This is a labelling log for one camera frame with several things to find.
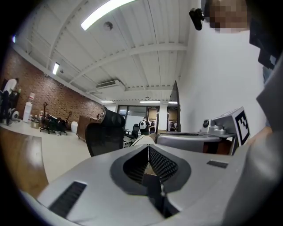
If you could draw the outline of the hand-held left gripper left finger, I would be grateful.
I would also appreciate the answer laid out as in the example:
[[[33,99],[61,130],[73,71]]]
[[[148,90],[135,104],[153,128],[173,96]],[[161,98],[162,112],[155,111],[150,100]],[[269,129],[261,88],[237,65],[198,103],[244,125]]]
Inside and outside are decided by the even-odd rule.
[[[148,145],[97,155],[79,163],[41,192],[38,201],[56,225],[150,226],[164,216],[151,203],[142,177]]]

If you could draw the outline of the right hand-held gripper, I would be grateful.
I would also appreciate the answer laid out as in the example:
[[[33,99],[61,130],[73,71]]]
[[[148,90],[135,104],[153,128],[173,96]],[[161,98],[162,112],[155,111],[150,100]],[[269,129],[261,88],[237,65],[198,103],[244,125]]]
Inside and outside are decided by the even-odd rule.
[[[206,119],[200,133],[167,132],[157,134],[155,143],[186,151],[204,152],[205,144],[219,143],[221,138],[232,138],[229,154],[245,144],[250,137],[248,120],[244,107],[231,110],[214,118]]]

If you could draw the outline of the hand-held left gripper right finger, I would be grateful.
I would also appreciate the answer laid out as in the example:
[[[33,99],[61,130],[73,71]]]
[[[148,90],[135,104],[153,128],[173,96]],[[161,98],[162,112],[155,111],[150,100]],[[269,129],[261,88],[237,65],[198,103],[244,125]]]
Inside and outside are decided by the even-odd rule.
[[[223,177],[225,168],[209,161],[229,164],[232,156],[179,150],[158,144],[149,145],[149,158],[156,175],[163,179],[169,203],[178,210],[177,218],[203,218],[196,204]]]

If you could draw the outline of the person's right forearm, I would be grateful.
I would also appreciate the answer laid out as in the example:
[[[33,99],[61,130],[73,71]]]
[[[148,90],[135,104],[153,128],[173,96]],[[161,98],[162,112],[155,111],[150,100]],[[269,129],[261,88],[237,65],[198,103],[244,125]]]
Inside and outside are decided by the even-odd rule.
[[[254,135],[252,138],[250,138],[246,145],[251,145],[255,141],[261,140],[263,138],[266,138],[269,134],[272,134],[272,128],[271,127],[264,127],[261,131],[259,131],[256,135]]]

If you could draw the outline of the dark glossy panel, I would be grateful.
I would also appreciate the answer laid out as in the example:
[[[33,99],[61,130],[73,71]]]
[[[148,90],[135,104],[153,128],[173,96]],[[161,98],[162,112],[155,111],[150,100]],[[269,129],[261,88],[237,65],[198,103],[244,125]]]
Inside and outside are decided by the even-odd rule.
[[[180,112],[181,109],[180,109],[179,89],[177,86],[177,82],[175,81],[168,102],[168,113],[169,113],[169,121],[175,120],[176,122],[175,128],[177,132],[181,132]]]

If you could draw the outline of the black mesh office chair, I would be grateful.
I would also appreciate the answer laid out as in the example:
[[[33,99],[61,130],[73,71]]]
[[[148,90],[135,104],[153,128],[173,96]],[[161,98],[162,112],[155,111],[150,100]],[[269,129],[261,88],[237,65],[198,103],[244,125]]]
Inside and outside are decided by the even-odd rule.
[[[105,109],[100,124],[90,123],[85,130],[86,144],[91,157],[123,148],[125,119],[119,113]]]

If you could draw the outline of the brown wooden cabinet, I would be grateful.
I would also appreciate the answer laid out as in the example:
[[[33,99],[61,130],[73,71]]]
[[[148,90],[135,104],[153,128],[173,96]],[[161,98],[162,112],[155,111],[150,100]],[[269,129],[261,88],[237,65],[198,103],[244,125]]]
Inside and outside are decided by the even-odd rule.
[[[97,118],[92,118],[92,117],[80,116],[79,121],[78,121],[77,132],[76,132],[78,139],[86,142],[85,130],[87,126],[91,123],[101,124],[101,122],[102,122],[102,118],[97,119]]]

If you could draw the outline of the black swivel chair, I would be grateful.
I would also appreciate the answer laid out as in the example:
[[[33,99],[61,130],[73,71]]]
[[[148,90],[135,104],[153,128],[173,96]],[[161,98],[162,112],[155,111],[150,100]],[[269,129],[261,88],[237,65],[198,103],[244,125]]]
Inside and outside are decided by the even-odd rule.
[[[61,136],[62,133],[65,133],[66,135],[68,134],[66,132],[67,124],[63,119],[57,118],[55,127],[56,127],[55,131],[58,132],[60,136]]]
[[[48,134],[50,134],[50,132],[55,133],[56,122],[57,119],[55,119],[53,116],[50,116],[49,114],[46,115],[41,121],[40,132],[46,130]]]

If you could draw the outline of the ceiling air conditioner vent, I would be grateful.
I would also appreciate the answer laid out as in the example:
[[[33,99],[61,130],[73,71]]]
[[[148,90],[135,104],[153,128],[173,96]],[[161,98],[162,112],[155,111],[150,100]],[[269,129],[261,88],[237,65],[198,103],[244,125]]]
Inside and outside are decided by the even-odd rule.
[[[105,83],[100,83],[96,85],[96,89],[105,89],[105,88],[110,88],[110,87],[115,87],[115,86],[119,86],[120,85],[120,81],[119,80],[113,80],[113,81],[108,81]]]

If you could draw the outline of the person's shirt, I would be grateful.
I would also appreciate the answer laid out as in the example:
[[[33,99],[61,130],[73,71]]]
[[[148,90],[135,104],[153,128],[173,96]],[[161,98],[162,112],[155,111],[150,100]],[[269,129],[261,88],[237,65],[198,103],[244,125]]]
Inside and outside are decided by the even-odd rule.
[[[283,131],[283,52],[256,99],[272,130]]]

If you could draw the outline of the white water dispenser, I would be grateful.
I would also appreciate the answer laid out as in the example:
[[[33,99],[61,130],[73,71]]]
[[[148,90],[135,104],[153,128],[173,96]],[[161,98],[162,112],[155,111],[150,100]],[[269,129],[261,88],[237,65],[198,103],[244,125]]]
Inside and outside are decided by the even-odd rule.
[[[23,113],[23,122],[25,123],[30,122],[30,116],[31,116],[31,110],[33,106],[34,97],[35,97],[35,93],[31,92],[28,97],[28,101],[25,104],[24,113]]]

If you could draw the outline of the long ceiling light panel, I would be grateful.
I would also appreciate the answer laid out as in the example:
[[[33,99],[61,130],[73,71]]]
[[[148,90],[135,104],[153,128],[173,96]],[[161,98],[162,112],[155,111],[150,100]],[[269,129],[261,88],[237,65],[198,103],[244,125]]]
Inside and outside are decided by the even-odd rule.
[[[82,23],[81,27],[86,31],[92,24],[98,21],[100,18],[104,17],[109,12],[136,0],[109,0],[94,12],[91,13]]]

